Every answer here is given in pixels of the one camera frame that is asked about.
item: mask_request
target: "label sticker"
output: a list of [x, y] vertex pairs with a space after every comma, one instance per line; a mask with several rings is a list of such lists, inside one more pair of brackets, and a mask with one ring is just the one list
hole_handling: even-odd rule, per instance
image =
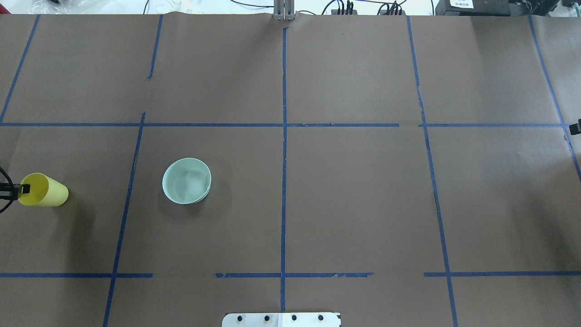
[[450, 0], [450, 6], [474, 9], [474, 3], [472, 3], [472, 0]]

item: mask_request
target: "metal bracket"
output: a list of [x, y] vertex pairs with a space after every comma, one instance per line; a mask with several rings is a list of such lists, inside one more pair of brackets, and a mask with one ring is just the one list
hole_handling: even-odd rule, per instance
[[341, 327], [341, 314], [334, 312], [285, 312], [227, 314], [222, 327]]
[[295, 20], [295, 0], [274, 0], [274, 20]]

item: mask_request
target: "bowl rim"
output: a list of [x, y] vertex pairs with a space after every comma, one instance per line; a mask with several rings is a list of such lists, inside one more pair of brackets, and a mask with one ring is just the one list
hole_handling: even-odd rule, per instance
[[[201, 163], [201, 164], [202, 164], [202, 165], [205, 167], [206, 171], [208, 172], [208, 176], [209, 176], [209, 179], [210, 179], [210, 180], [208, 181], [208, 187], [206, 188], [206, 191], [204, 192], [204, 194], [203, 194], [203, 195], [201, 195], [200, 197], [198, 197], [198, 198], [194, 199], [193, 201], [186, 201], [186, 202], [179, 202], [179, 201], [176, 201], [176, 200], [172, 199], [170, 196], [168, 196], [168, 195], [167, 195], [167, 189], [166, 189], [166, 184], [167, 184], [167, 183], [166, 183], [166, 175], [167, 175], [167, 172], [168, 172], [168, 171], [169, 171], [169, 170], [170, 170], [170, 169], [171, 169], [171, 168], [172, 168], [174, 165], [176, 165], [178, 162], [181, 162], [181, 161], [192, 161], [192, 160], [193, 160], [193, 161], [196, 161], [196, 162], [199, 162], [199, 163]], [[211, 173], [211, 171], [210, 171], [210, 168], [208, 167], [208, 165], [206, 165], [206, 163], [205, 163], [205, 162], [203, 162], [203, 161], [201, 161], [200, 159], [197, 159], [197, 158], [192, 158], [192, 157], [181, 158], [181, 159], [178, 159], [178, 160], [174, 161], [174, 162], [173, 162], [171, 165], [169, 165], [169, 166], [166, 168], [166, 171], [163, 173], [163, 177], [162, 177], [162, 189], [163, 189], [163, 194], [165, 194], [165, 196], [166, 196], [166, 197], [167, 197], [167, 198], [168, 198], [168, 199], [169, 199], [171, 202], [174, 202], [174, 203], [177, 203], [177, 204], [193, 204], [193, 203], [197, 203], [197, 202], [199, 202], [199, 201], [202, 201], [202, 200], [203, 200], [203, 199], [204, 199], [204, 198], [205, 198], [205, 197], [208, 195], [208, 193], [210, 192], [210, 187], [211, 187], [211, 184], [212, 184], [212, 173]]]

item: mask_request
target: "paper cup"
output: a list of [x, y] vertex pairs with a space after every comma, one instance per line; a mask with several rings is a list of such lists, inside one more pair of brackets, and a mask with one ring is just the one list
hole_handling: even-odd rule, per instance
[[172, 163], [163, 174], [163, 193], [177, 204], [202, 201], [210, 191], [212, 175], [201, 160], [183, 158]]
[[30, 185], [30, 193], [22, 194], [18, 199], [24, 205], [58, 207], [69, 197], [66, 186], [41, 173], [26, 176], [20, 184]]

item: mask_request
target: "blue tape line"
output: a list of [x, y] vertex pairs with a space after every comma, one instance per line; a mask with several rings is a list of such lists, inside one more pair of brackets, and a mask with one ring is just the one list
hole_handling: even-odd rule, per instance
[[12, 85], [10, 85], [10, 90], [8, 91], [8, 96], [6, 96], [6, 101], [4, 102], [4, 108], [2, 108], [2, 113], [0, 113], [0, 123], [2, 123], [2, 121], [4, 121], [4, 116], [6, 115], [6, 111], [8, 110], [8, 104], [10, 103], [10, 98], [12, 98], [12, 92], [14, 92], [14, 88], [16, 87], [16, 82], [18, 81], [18, 76], [20, 75], [20, 71], [22, 70], [22, 65], [24, 64], [24, 60], [26, 59], [26, 54], [28, 53], [28, 49], [30, 48], [30, 43], [32, 43], [32, 41], [33, 41], [34, 32], [36, 32], [36, 28], [38, 26], [39, 20], [40, 20], [40, 15], [37, 15], [36, 19], [34, 20], [33, 29], [30, 31], [28, 41], [26, 42], [26, 46], [24, 47], [24, 52], [22, 53], [22, 57], [20, 58], [20, 63], [18, 64], [18, 68], [16, 69], [16, 73], [14, 74], [14, 79], [12, 80]]
[[125, 233], [125, 223], [127, 222], [127, 214], [129, 212], [129, 201], [131, 199], [131, 192], [133, 191], [133, 180], [135, 177], [135, 167], [137, 165], [137, 157], [139, 155], [139, 148], [141, 146], [141, 135], [144, 130], [145, 112], [141, 115], [141, 122], [139, 124], [139, 132], [137, 133], [137, 143], [135, 144], [135, 153], [133, 154], [133, 163], [131, 165], [131, 174], [129, 176], [129, 185], [127, 187], [127, 195], [125, 197], [125, 207], [123, 209], [123, 218], [121, 219], [121, 228], [119, 229], [119, 239], [117, 241], [117, 250], [115, 251], [115, 261], [113, 263], [113, 273], [111, 277], [111, 284], [109, 285], [109, 295], [107, 296], [107, 306], [105, 308], [105, 316], [103, 318], [103, 327], [107, 327], [109, 323], [109, 313], [111, 312], [111, 303], [113, 301], [113, 292], [115, 290], [115, 279], [117, 275], [117, 268], [119, 267], [119, 258], [121, 257], [121, 246], [123, 245], [123, 235]]
[[281, 312], [285, 312], [286, 288], [286, 29], [282, 29], [282, 204], [281, 204]]
[[[0, 126], [21, 127], [139, 127], [139, 123], [0, 123]], [[400, 127], [397, 123], [388, 124], [327, 124], [294, 123], [287, 127]], [[144, 127], [284, 127], [280, 123], [144, 123]]]
[[118, 273], [115, 278], [153, 278], [152, 273]]
[[217, 273], [216, 278], [280, 278], [281, 274], [279, 272], [228, 272], [228, 273]]
[[[410, 36], [411, 57], [412, 57], [412, 61], [414, 64], [415, 85], [417, 87], [419, 107], [421, 108], [421, 113], [422, 113], [422, 125], [423, 125], [423, 130], [424, 130], [424, 139], [426, 142], [426, 151], [428, 153], [428, 164], [430, 167], [430, 177], [432, 179], [432, 191], [434, 193], [434, 200], [436, 201], [436, 214], [437, 214], [438, 225], [439, 225], [439, 229], [440, 229], [440, 243], [442, 244], [442, 254], [444, 256], [444, 267], [446, 269], [446, 272], [448, 273], [448, 272], [450, 272], [450, 264], [448, 262], [448, 251], [446, 249], [446, 237], [444, 235], [444, 224], [442, 222], [442, 213], [440, 210], [440, 198], [439, 198], [438, 193], [437, 193], [436, 174], [434, 172], [434, 166], [433, 166], [433, 160], [432, 160], [432, 150], [430, 148], [430, 140], [429, 140], [429, 136], [428, 136], [426, 113], [424, 111], [424, 100], [422, 100], [422, 94], [420, 92], [420, 87], [419, 87], [419, 70], [418, 70], [418, 63], [417, 63], [417, 60], [415, 57], [414, 37], [413, 37], [412, 31], [411, 31], [410, 17], [406, 16], [406, 19], [407, 19], [407, 30], [408, 30], [408, 34]], [[452, 288], [452, 278], [450, 278], [448, 276], [446, 279], [447, 279], [447, 284], [448, 284], [448, 296], [450, 297], [450, 309], [451, 309], [451, 313], [452, 313], [452, 323], [454, 324], [454, 327], [457, 327], [458, 326], [458, 318], [456, 315], [456, 302], [454, 301], [454, 290]]]
[[559, 107], [559, 102], [557, 101], [557, 97], [555, 96], [555, 91], [553, 90], [553, 84], [551, 83], [551, 79], [549, 79], [549, 77], [548, 77], [547, 68], [545, 67], [543, 55], [541, 54], [539, 42], [537, 41], [537, 34], [535, 32], [535, 25], [533, 24], [533, 17], [530, 14], [529, 14], [529, 25], [530, 25], [530, 32], [533, 36], [533, 41], [535, 42], [537, 56], [539, 57], [539, 62], [541, 64], [541, 68], [543, 69], [543, 74], [545, 76], [545, 80], [547, 81], [548, 90], [551, 93], [551, 98], [553, 99], [553, 103], [555, 104], [555, 110], [557, 111], [557, 116], [559, 117], [559, 122], [561, 123], [561, 127], [563, 128], [563, 133], [565, 135], [565, 139], [567, 140], [567, 146], [569, 147], [569, 153], [571, 154], [571, 159], [573, 159], [573, 164], [575, 165], [575, 170], [577, 170], [577, 177], [579, 178], [579, 181], [581, 182], [581, 169], [579, 167], [579, 162], [577, 161], [577, 156], [575, 155], [575, 150], [573, 150], [573, 145], [571, 144], [571, 138], [569, 137], [569, 130], [567, 128], [567, 125], [563, 121], [561, 107]]
[[[372, 275], [372, 272], [287, 272], [285, 278], [367, 278]], [[215, 276], [216, 278], [280, 278], [282, 274], [278, 272], [228, 272], [217, 273]]]
[[138, 127], [139, 123], [0, 123], [0, 126], [21, 127]]
[[8, 272], [0, 273], [0, 278], [111, 278], [110, 273], [56, 273], [56, 272]]
[[425, 272], [424, 277], [581, 276], [581, 271], [467, 271]]
[[[2, 272], [0, 278], [111, 278], [111, 273]], [[120, 273], [117, 278], [153, 278], [152, 273]]]
[[155, 37], [155, 45], [153, 46], [153, 56], [151, 57], [151, 69], [147, 78], [153, 76], [153, 69], [155, 68], [155, 59], [157, 58], [157, 46], [159, 45], [159, 35], [162, 33], [163, 15], [159, 15], [159, 22], [157, 23], [157, 35]]
[[547, 128], [562, 127], [560, 124], [426, 124], [428, 127], [525, 127], [525, 128]]
[[145, 127], [282, 127], [276, 123], [146, 123]]
[[105, 316], [103, 317], [103, 327], [107, 327], [109, 324], [109, 314], [111, 312], [111, 303], [113, 302], [113, 291], [115, 290], [116, 278], [111, 278], [111, 284], [109, 284], [109, 295], [107, 296], [107, 306], [105, 308]]
[[400, 125], [397, 123], [389, 124], [293, 123], [288, 124], [288, 127], [400, 127]]
[[332, 278], [332, 277], [346, 277], [346, 278], [368, 278], [372, 276], [372, 272], [287, 272], [287, 278]]

